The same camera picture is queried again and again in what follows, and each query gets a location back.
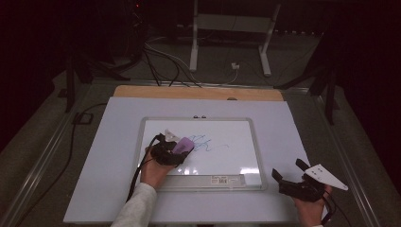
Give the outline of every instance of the whiteboard frame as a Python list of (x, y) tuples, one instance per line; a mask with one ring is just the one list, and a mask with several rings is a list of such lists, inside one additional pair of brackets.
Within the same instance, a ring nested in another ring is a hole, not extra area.
[[(253, 128), (253, 121), (249, 117), (144, 117), (138, 133), (138, 140), (135, 148), (134, 166), (139, 166), (144, 155), (142, 146), (144, 143), (144, 133), (147, 121), (246, 121), (249, 124), (251, 138), (253, 142), (254, 155), (259, 170), (260, 185), (251, 185), (245, 183), (245, 174), (239, 175), (167, 175), (159, 191), (244, 191), (257, 190), (263, 191), (268, 188), (267, 178), (263, 171), (260, 151), (256, 141)], [(219, 184), (210, 183), (211, 179), (216, 177), (226, 177), (230, 183)]]

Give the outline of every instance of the whiteboard tray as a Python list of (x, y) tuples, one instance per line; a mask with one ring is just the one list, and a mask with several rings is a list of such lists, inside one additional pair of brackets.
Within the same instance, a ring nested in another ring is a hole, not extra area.
[(265, 190), (266, 178), (250, 118), (145, 117), (134, 163), (153, 137), (165, 130), (195, 143), (182, 165), (171, 170), (161, 191)]

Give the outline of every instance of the wire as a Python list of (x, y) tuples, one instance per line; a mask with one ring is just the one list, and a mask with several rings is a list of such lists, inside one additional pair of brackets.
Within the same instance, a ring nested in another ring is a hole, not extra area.
[(257, 70), (255, 70), (254, 67), (253, 67), (249, 62), (243, 61), (243, 60), (238, 61), (239, 64), (241, 64), (242, 62), (245, 63), (245, 64), (247, 64), (247, 65), (251, 68), (251, 70), (253, 71), (253, 73), (254, 73), (255, 75), (257, 75), (258, 77), (260, 77), (261, 79), (263, 79), (263, 81), (264, 81), (268, 86), (272, 86), (272, 85), (267, 81), (268, 78), (266, 78), (264, 75), (261, 75), (259, 72), (257, 72)]
[(350, 221), (349, 218), (345, 215), (345, 212), (344, 212), (344, 211), (337, 205), (337, 203), (334, 201), (333, 196), (332, 196), (330, 193), (328, 193), (327, 191), (325, 191), (325, 193), (327, 193), (328, 198), (333, 202), (333, 204), (334, 204), (334, 206), (335, 206), (335, 211), (336, 211), (337, 209), (339, 209), (339, 211), (342, 213), (342, 215), (344, 216), (345, 220), (347, 221), (348, 226), (352, 227), (351, 221)]
[[(221, 14), (223, 13), (223, 6), (224, 6), (224, 0), (221, 1)], [(237, 16), (235, 16), (234, 22), (233, 22), (233, 24), (231, 25), (231, 28), (229, 29), (230, 31), (233, 31), (233, 29), (234, 29), (234, 26), (235, 26), (235, 24), (236, 24), (236, 17), (237, 17)], [(232, 49), (233, 49), (233, 47), (230, 46), (230, 48), (227, 50), (227, 53), (226, 53), (225, 58), (224, 58), (224, 63), (223, 63), (223, 67), (222, 67), (222, 68), (223, 68), (223, 75), (224, 75), (224, 76), (226, 76), (226, 74), (225, 74), (225, 68), (226, 68), (228, 56), (229, 56), (229, 54), (230, 54), (230, 52), (231, 52)], [(238, 69), (236, 69), (236, 76), (235, 76), (234, 80), (233, 80), (233, 81), (230, 81), (230, 82), (228, 82), (228, 83), (234, 82), (234, 81), (236, 80), (237, 76), (238, 76)]]
[[(200, 40), (200, 41), (201, 40), (206, 40), (206, 39), (210, 38), (215, 32), (216, 32), (215, 30), (210, 30), (209, 34), (205, 35), (204, 37), (198, 37), (197, 40)], [(158, 37), (154, 37), (152, 39), (150, 39), (150, 38), (152, 38), (152, 37), (151, 36), (148, 37), (147, 44), (150, 44), (150, 43), (153, 43), (153, 42), (156, 42), (156, 41), (159, 41), (159, 40), (163, 40), (163, 39), (168, 39), (167, 36), (158, 36)], [(176, 39), (177, 40), (187, 40), (187, 39), (191, 39), (192, 40), (193, 38), (194, 37), (192, 37), (192, 36), (178, 36)]]
[(156, 83), (157, 83), (157, 86), (161, 86), (161, 85), (160, 85), (160, 82), (159, 82), (159, 79), (157, 78), (156, 70), (155, 70), (155, 68), (153, 67), (153, 65), (152, 65), (152, 63), (151, 63), (151, 61), (150, 61), (150, 58), (149, 58), (149, 56), (148, 56), (148, 53), (147, 53), (146, 51), (143, 51), (143, 52), (144, 52), (144, 54), (145, 54), (145, 57), (147, 57), (148, 65), (149, 65), (149, 68), (150, 68), (150, 72), (151, 72), (151, 74), (153, 75), (154, 80), (155, 80)]
[(76, 130), (76, 126), (78, 123), (78, 120), (81, 119), (83, 117), (84, 114), (86, 114), (87, 111), (98, 107), (98, 106), (103, 106), (103, 105), (107, 105), (107, 103), (99, 103), (96, 104), (94, 106), (91, 106), (89, 108), (87, 108), (86, 110), (84, 110), (83, 112), (81, 112), (80, 114), (76, 115), (76, 117), (74, 118), (73, 121), (73, 129), (71, 132), (71, 141), (70, 141), (70, 148), (69, 148), (69, 154), (68, 154), (68, 159), (67, 162), (65, 163), (64, 167), (62, 168), (61, 172), (59, 173), (59, 175), (56, 177), (56, 179), (54, 180), (54, 182), (49, 185), (47, 187), (47, 189), (42, 193), (42, 195), (26, 210), (26, 212), (21, 216), (20, 220), (18, 221), (18, 223), (16, 224), (16, 226), (20, 226), (22, 224), (22, 222), (25, 220), (25, 218), (29, 215), (29, 213), (33, 210), (33, 208), (35, 208), (36, 205), (38, 205), (38, 203), (44, 198), (44, 196), (53, 188), (53, 186), (59, 181), (59, 179), (61, 178), (61, 176), (64, 174), (65, 170), (67, 169), (67, 167), (70, 165), (71, 163), (71, 159), (73, 156), (73, 146), (74, 146), (74, 134), (75, 134), (75, 130)]
[(182, 64), (186, 67), (186, 70), (189, 72), (189, 75), (190, 75), (191, 77), (189, 77), (189, 76), (186, 74), (186, 72), (185, 72), (186, 70), (184, 70), (183, 67), (178, 63), (177, 65), (181, 68), (181, 70), (183, 71), (183, 73), (185, 74), (185, 76), (186, 76), (191, 82), (193, 82), (196, 86), (201, 87), (200, 85), (198, 85), (198, 83), (202, 84), (202, 82), (200, 82), (200, 81), (198, 81), (197, 79), (194, 78), (194, 76), (192, 75), (192, 73), (189, 71), (189, 66), (188, 66), (183, 60), (181, 60), (180, 58), (178, 58), (178, 57), (176, 57), (176, 56), (173, 56), (173, 55), (167, 54), (167, 53), (165, 53), (165, 52), (162, 52), (162, 51), (160, 51), (160, 50), (157, 50), (157, 49), (151, 47), (150, 45), (148, 45), (147, 43), (145, 43), (145, 46), (146, 46), (146, 50), (150, 50), (150, 51), (154, 51), (154, 52), (156, 52), (156, 53), (162, 54), (162, 55), (164, 55), (164, 56), (166, 56), (166, 57), (169, 57), (172, 61), (173, 61), (173, 59), (178, 60), (180, 63), (182, 63)]
[(230, 80), (229, 82), (221, 83), (221, 84), (219, 84), (218, 86), (228, 85), (228, 84), (230, 84), (230, 83), (236, 81), (237, 78), (238, 78), (238, 69), (235, 70), (235, 77), (234, 77), (232, 80)]
[[(179, 81), (178, 80), (178, 76), (180, 75), (180, 66), (179, 66), (179, 64), (178, 63), (176, 63), (174, 60), (172, 60), (170, 57), (168, 57), (168, 56), (165, 56), (165, 55), (162, 55), (162, 54), (159, 54), (159, 53), (157, 53), (157, 52), (153, 52), (153, 51), (149, 51), (148, 49), (146, 49), (145, 48), (145, 51), (147, 51), (147, 53), (149, 53), (150, 55), (154, 55), (154, 56), (157, 56), (157, 57), (161, 57), (161, 58), (167, 58), (167, 59), (169, 59), (169, 60), (171, 60), (171, 62), (174, 64), (174, 66), (176, 67), (176, 70), (177, 70), (177, 73), (176, 73), (176, 76), (174, 77), (174, 79), (172, 79), (171, 81), (170, 81), (170, 83), (169, 83), (169, 87), (174, 83), (174, 81), (178, 81), (178, 82), (180, 82), (181, 84), (183, 84), (183, 85), (185, 85), (185, 86), (188, 86), (187, 84), (185, 84), (185, 83), (183, 83), (182, 81)], [(162, 76), (160, 73), (158, 73), (157, 71), (156, 71), (156, 69), (154, 68), (154, 70), (155, 70), (155, 72), (160, 76), (160, 77), (162, 77), (162, 78), (164, 78), (164, 79), (169, 79), (169, 78), (167, 78), (167, 77), (164, 77), (164, 76)]]
[[(127, 6), (127, 1), (123, 1), (123, 8), (124, 8), (124, 13), (125, 13), (125, 23), (127, 25), (127, 29), (126, 29), (126, 47), (124, 50), (124, 54), (122, 55), (124, 58), (127, 57), (127, 55), (129, 54), (130, 51), (130, 47), (131, 47), (131, 36), (136, 36), (136, 38), (139, 40), (140, 36), (138, 34), (138, 31), (136, 29), (136, 26), (142, 24), (142, 19), (139, 15), (137, 15), (134, 12), (133, 6), (129, 7)], [(131, 18), (131, 14), (135, 16), (135, 19), (137, 20), (137, 23), (135, 25), (132, 25), (132, 18)], [(135, 56), (132, 53), (130, 53), (129, 55), (130, 58), (130, 62), (128, 63), (124, 63), (118, 66), (110, 66), (108, 63), (105, 62), (100, 62), (100, 64), (103, 64), (105, 67), (108, 67), (109, 69), (115, 71), (116, 73), (122, 73), (125, 72), (129, 69), (131, 69), (133, 66), (135, 66), (140, 59), (140, 56)]]
[(135, 185), (136, 185), (136, 180), (138, 179), (139, 173), (141, 172), (142, 166), (144, 166), (144, 164), (146, 164), (147, 162), (153, 160), (153, 158), (145, 161), (147, 159), (148, 153), (151, 149), (151, 147), (153, 146), (154, 141), (157, 139), (157, 135), (153, 137), (153, 139), (150, 141), (148, 148), (145, 151), (144, 157), (142, 158), (142, 161), (139, 165), (139, 167), (136, 168), (135, 173), (133, 174), (132, 177), (132, 181), (131, 181), (131, 186), (130, 186), (130, 191), (128, 192), (128, 196), (127, 196), (127, 201), (130, 200), (133, 191), (135, 190)]
[(330, 205), (330, 202), (328, 202), (328, 200), (325, 197), (322, 197), (324, 204), (327, 207), (327, 214), (324, 216), (323, 220), (322, 220), (322, 225), (325, 225), (327, 223), (327, 221), (329, 221), (331, 219), (331, 217), (334, 216), (334, 214), (336, 213), (337, 207), (334, 206), (334, 210)]
[(133, 37), (133, 35), (136, 35), (136, 38), (138, 40), (140, 40), (140, 36), (137, 32), (137, 28), (141, 24), (143, 24), (143, 20), (138, 14), (136, 14), (135, 6), (132, 1), (123, 0), (123, 8), (124, 8), (124, 13), (125, 13), (125, 21), (126, 21), (126, 25), (127, 25), (127, 46), (124, 51), (123, 57), (126, 57), (127, 54), (129, 54), (130, 47), (131, 47), (131, 36)]
[(295, 59), (294, 61), (290, 62), (290, 63), (281, 71), (280, 75), (277, 77), (277, 79), (275, 80), (275, 82), (272, 83), (272, 85), (273, 85), (273, 86), (276, 86), (277, 83), (280, 81), (281, 77), (283, 76), (284, 72), (286, 72), (286, 71), (289, 69), (289, 67), (290, 67), (293, 63), (295, 63), (295, 62), (297, 62), (297, 61), (303, 59), (303, 58), (304, 58), (308, 53), (310, 53), (310, 51), (312, 51), (316, 46), (317, 46), (316, 44), (313, 44), (311, 47), (309, 47), (309, 49), (307, 49), (307, 51), (304, 53), (304, 55), (302, 55), (301, 57), (299, 57), (299, 58)]
[(88, 63), (92, 64), (93, 67), (99, 69), (100, 71), (102, 71), (103, 73), (105, 73), (106, 75), (108, 75), (109, 77), (112, 77), (116, 80), (130, 80), (129, 78), (124, 78), (121, 75), (115, 73), (115, 71), (111, 70), (110, 68), (108, 68), (107, 66), (104, 66), (102, 63), (100, 63), (99, 61), (96, 61), (94, 59), (92, 59), (90, 56), (88, 56), (86, 53), (79, 51), (80, 56), (88, 61)]

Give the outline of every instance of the human hand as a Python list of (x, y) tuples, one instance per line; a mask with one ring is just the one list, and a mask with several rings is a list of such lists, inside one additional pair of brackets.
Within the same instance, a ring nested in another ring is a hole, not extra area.
[[(330, 185), (325, 185), (324, 190), (327, 193), (324, 193), (324, 197), (327, 199), (329, 194), (332, 191), (332, 187)], [(298, 219), (300, 220), (302, 226), (311, 227), (322, 224), (322, 214), (324, 208), (324, 200), (320, 199), (315, 202), (311, 201), (301, 201), (296, 198), (292, 198), (294, 200), (295, 206), (298, 210)]]
[(144, 165), (141, 168), (141, 183), (146, 183), (157, 189), (163, 184), (167, 173), (174, 167), (160, 165), (152, 158), (149, 150)]

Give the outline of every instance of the black cable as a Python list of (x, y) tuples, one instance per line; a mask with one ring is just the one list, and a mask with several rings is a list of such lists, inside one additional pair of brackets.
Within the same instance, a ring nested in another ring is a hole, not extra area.
[(147, 58), (148, 65), (149, 65), (149, 68), (150, 68), (150, 72), (153, 75), (154, 80), (156, 80), (157, 86), (160, 86), (159, 79), (157, 78), (157, 76), (156, 76), (156, 74), (154, 72), (154, 67), (151, 66), (152, 64), (151, 64), (150, 58), (148, 56), (148, 53), (146, 51), (143, 51), (143, 52), (145, 54), (145, 57)]
[[(168, 85), (168, 87), (171, 87), (171, 85), (174, 83), (174, 81), (177, 80), (178, 76), (180, 75), (180, 68), (179, 68), (178, 63), (176, 63), (174, 60), (172, 60), (169, 56), (162, 55), (162, 54), (157, 53), (157, 52), (155, 52), (155, 51), (151, 51), (151, 50), (149, 50), (149, 49), (147, 49), (147, 48), (145, 48), (145, 51), (146, 51), (148, 54), (150, 54), (150, 55), (154, 55), (154, 56), (158, 56), (158, 57), (161, 57), (161, 58), (169, 59), (169, 60), (171, 60), (171, 62), (174, 64), (174, 66), (176, 67), (177, 73), (176, 73), (176, 76), (174, 77), (174, 79), (172, 79), (172, 80), (170, 81), (169, 85)], [(164, 76), (162, 76), (160, 73), (158, 73), (157, 70), (156, 70), (155, 68), (154, 68), (154, 70), (155, 70), (155, 72), (156, 72), (160, 77), (162, 77), (162, 78), (164, 78), (164, 79), (170, 80), (169, 78), (164, 77)]]
[(281, 72), (280, 72), (280, 74), (279, 74), (279, 76), (277, 77), (277, 79), (275, 80), (275, 84), (273, 84), (273, 86), (277, 86), (277, 83), (280, 81), (280, 78), (283, 76), (283, 74), (284, 74), (284, 72), (286, 72), (288, 69), (289, 69), (289, 67), (293, 64), (293, 63), (295, 63), (295, 62), (297, 62), (297, 61), (299, 61), (299, 60), (301, 60), (301, 59), (303, 59), (310, 51), (312, 51), (313, 49), (314, 49), (314, 47), (316, 47), (317, 45), (316, 44), (313, 44), (311, 47), (309, 47), (309, 49), (308, 50), (306, 50), (306, 52), (304, 53), (304, 55), (302, 55), (301, 57), (299, 57), (299, 58), (297, 58), (297, 59), (295, 59), (294, 61), (292, 61), (292, 62), (290, 62)]
[(175, 60), (171, 59), (168, 55), (166, 55), (166, 54), (164, 54), (164, 53), (162, 53), (162, 52), (153, 50), (153, 49), (151, 49), (151, 48), (146, 48), (146, 47), (145, 47), (145, 50), (146, 50), (146, 51), (153, 52), (153, 53), (159, 55), (160, 57), (164, 57), (164, 58), (166, 58), (166, 59), (169, 59), (169, 60), (173, 61), (173, 62), (181, 69), (181, 71), (185, 74), (185, 76), (186, 76), (193, 84), (195, 84), (195, 85), (198, 86), (198, 87), (201, 87), (200, 85), (198, 85), (198, 83), (197, 83), (196, 81), (194, 81), (192, 78), (190, 78), (190, 77), (186, 74), (185, 70), (183, 69), (183, 67), (182, 67), (178, 62), (176, 62)]
[(68, 154), (67, 162), (65, 163), (63, 169), (61, 170), (61, 172), (59, 173), (57, 178), (54, 180), (54, 182), (47, 187), (47, 189), (42, 193), (42, 195), (21, 216), (21, 218), (17, 222), (16, 226), (20, 226), (21, 225), (21, 223), (24, 221), (24, 219), (27, 217), (27, 215), (29, 215), (29, 213), (33, 210), (33, 208), (44, 198), (44, 196), (50, 191), (50, 189), (59, 181), (59, 179), (61, 178), (62, 174), (64, 174), (65, 170), (70, 165), (70, 162), (71, 162), (71, 159), (72, 159), (72, 156), (73, 156), (74, 133), (75, 133), (75, 130), (76, 130), (76, 126), (77, 126), (78, 120), (81, 119), (82, 116), (84, 114), (86, 114), (87, 111), (93, 109), (94, 107), (103, 106), (103, 105), (107, 105), (107, 103), (96, 104), (94, 106), (91, 106), (91, 107), (87, 108), (86, 110), (84, 110), (80, 114), (76, 115), (76, 117), (73, 120), (73, 129), (72, 129), (72, 132), (71, 132), (71, 141), (70, 141), (70, 148), (69, 148), (69, 154)]
[(135, 185), (136, 185), (136, 180), (138, 179), (138, 176), (139, 176), (139, 173), (141, 172), (142, 166), (144, 166), (144, 164), (146, 164), (147, 162), (153, 160), (153, 159), (150, 159), (150, 160), (145, 161), (147, 159), (147, 156), (148, 156), (148, 153), (150, 151), (150, 148), (152, 147), (152, 145), (153, 145), (153, 143), (154, 143), (154, 141), (156, 139), (157, 139), (157, 135), (154, 136), (153, 139), (150, 141), (150, 144), (149, 144), (148, 148), (145, 151), (144, 157), (142, 158), (142, 161), (141, 161), (140, 165), (136, 168), (135, 173), (133, 174), (132, 181), (131, 181), (131, 186), (130, 186), (130, 191), (129, 191), (128, 196), (127, 196), (127, 201), (130, 200), (130, 198), (131, 198), (131, 196), (133, 194), (133, 190), (135, 189)]
[[(224, 4), (224, 0), (221, 1), (221, 13), (223, 12), (223, 4)], [(232, 24), (232, 26), (231, 26), (231, 28), (230, 28), (229, 31), (233, 31), (234, 26), (235, 26), (235, 24), (236, 24), (236, 18), (237, 18), (237, 16), (235, 16), (234, 22), (233, 22), (233, 24)], [(228, 56), (229, 56), (229, 54), (230, 54), (230, 52), (231, 52), (232, 49), (233, 49), (233, 47), (230, 46), (230, 48), (228, 49), (228, 51), (227, 51), (227, 53), (226, 53), (226, 55), (225, 55), (225, 58), (224, 58), (224, 63), (223, 63), (223, 75), (224, 75), (224, 76), (226, 76), (226, 74), (225, 74), (226, 63), (227, 63)]]
[(324, 204), (325, 204), (325, 206), (327, 207), (327, 210), (328, 210), (327, 214), (322, 219), (322, 225), (325, 225), (327, 223), (327, 221), (329, 221), (331, 219), (331, 217), (333, 217), (334, 214), (336, 214), (337, 207), (334, 206), (334, 210), (333, 210), (333, 208), (331, 207), (330, 203), (328, 202), (328, 200), (324, 196), (322, 197), (322, 199), (323, 199)]
[(333, 196), (332, 196), (330, 193), (328, 193), (327, 191), (325, 191), (325, 193), (328, 194), (328, 198), (333, 202), (335, 208), (336, 208), (336, 209), (339, 209), (339, 211), (342, 213), (342, 215), (344, 216), (345, 220), (346, 220), (347, 223), (348, 223), (348, 226), (352, 227), (351, 221), (350, 221), (349, 218), (345, 215), (344, 211), (343, 211), (343, 210), (337, 205), (337, 203), (334, 201)]
[(204, 39), (200, 40), (200, 46), (205, 46), (205, 45), (208, 45), (208, 46), (210, 46), (210, 45), (225, 45), (225, 46), (227, 45), (227, 46), (233, 46), (233, 45), (235, 45), (235, 44), (240, 44), (240, 43), (243, 43), (243, 42), (246, 42), (246, 41), (250, 40), (251, 37), (254, 36), (254, 34), (253, 34), (253, 33), (250, 33), (250, 32), (246, 32), (245, 35), (244, 35), (244, 37), (239, 38), (239, 39), (236, 38), (235, 41), (231, 41), (231, 42), (225, 41), (223, 38), (220, 37), (220, 35), (219, 35), (218, 33), (216, 34), (216, 36), (217, 36), (219, 39), (221, 39), (222, 41), (218, 41), (218, 42), (213, 41), (213, 40), (211, 40), (211, 38), (212, 38), (213, 36), (209, 36), (209, 37), (207, 37), (207, 38), (204, 38)]
[[(209, 44), (218, 44), (218, 45), (224, 44), (224, 45), (230, 45), (230, 46), (232, 46), (232, 45), (239, 44), (239, 43), (242, 43), (242, 42), (245, 42), (245, 41), (249, 40), (249, 39), (255, 34), (255, 32), (248, 32), (248, 31), (242, 32), (242, 31), (237, 31), (238, 34), (239, 34), (239, 32), (245, 34), (244, 37), (241, 37), (241, 38), (239, 38), (239, 39), (238, 39), (237, 37), (232, 36), (232, 35), (229, 35), (229, 36), (226, 36), (226, 35), (225, 35), (225, 34), (233, 34), (234, 27), (235, 27), (236, 21), (237, 21), (237, 17), (239, 16), (238, 14), (239, 14), (239, 12), (243, 11), (244, 8), (246, 8), (246, 6), (241, 6), (241, 5), (238, 4), (238, 3), (239, 3), (239, 2), (236, 2), (235, 4), (229, 3), (229, 6), (232, 7), (231, 9), (233, 9), (233, 10), (235, 11), (235, 15), (233, 15), (233, 16), (235, 16), (235, 19), (234, 19), (233, 24), (231, 25), (231, 28), (229, 28), (229, 29), (227, 29), (227, 30), (225, 30), (225, 31), (216, 31), (216, 30), (213, 30), (213, 31), (215, 31), (214, 33), (216, 34), (216, 37), (218, 38), (218, 41), (217, 41), (217, 42), (210, 40), (210, 38), (212, 37), (212, 35), (209, 35), (209, 36), (207, 36), (207, 37), (201, 39), (200, 41), (205, 41), (206, 43), (209, 43)], [(242, 4), (245, 3), (245, 4), (248, 4), (248, 5), (250, 4), (250, 2), (241, 2), (241, 3), (242, 3)], [(222, 0), (222, 1), (221, 1), (221, 6), (220, 6), (220, 14), (221, 14), (221, 15), (224, 14), (224, 10), (225, 10), (225, 9), (228, 9), (228, 8), (225, 7), (225, 5), (224, 5), (224, 0)], [(227, 39), (230, 39), (230, 40), (235, 39), (235, 40), (232, 41), (232, 42), (227, 42)]]
[(122, 2), (123, 2), (124, 13), (125, 13), (124, 18), (125, 18), (126, 26), (127, 26), (127, 30), (126, 30), (127, 34), (126, 35), (127, 35), (127, 39), (128, 39), (126, 50), (123, 54), (123, 57), (125, 57), (128, 54), (129, 49), (130, 49), (130, 37), (131, 37), (131, 14), (130, 14), (130, 12), (131, 12), (132, 8), (129, 9), (129, 7), (127, 6), (128, 0), (123, 0)]
[(251, 68), (251, 70), (253, 71), (253, 73), (254, 73), (255, 75), (257, 75), (258, 77), (260, 77), (261, 79), (263, 79), (263, 81), (264, 81), (268, 86), (272, 86), (271, 83), (268, 82), (268, 78), (266, 78), (265, 75), (263, 75), (263, 74), (260, 75), (260, 74), (253, 68), (253, 66), (252, 66), (249, 62), (243, 61), (243, 60), (238, 61), (238, 64), (241, 64), (241, 63), (247, 64), (247, 65)]
[(103, 73), (105, 73), (106, 75), (116, 79), (116, 80), (130, 80), (129, 78), (124, 78), (121, 75), (115, 73), (115, 71), (113, 71), (112, 69), (104, 66), (102, 63), (100, 63), (99, 61), (96, 61), (94, 59), (92, 59), (89, 55), (87, 55), (86, 53), (80, 51), (79, 52), (80, 56), (86, 60), (88, 63), (92, 64), (93, 67), (97, 68), (98, 70), (102, 71)]
[(130, 57), (130, 62), (127, 62), (125, 64), (121, 64), (115, 67), (112, 67), (111, 69), (117, 73), (122, 73), (125, 72), (129, 69), (132, 69), (135, 65), (138, 64), (138, 62), (141, 60), (141, 56), (132, 56)]

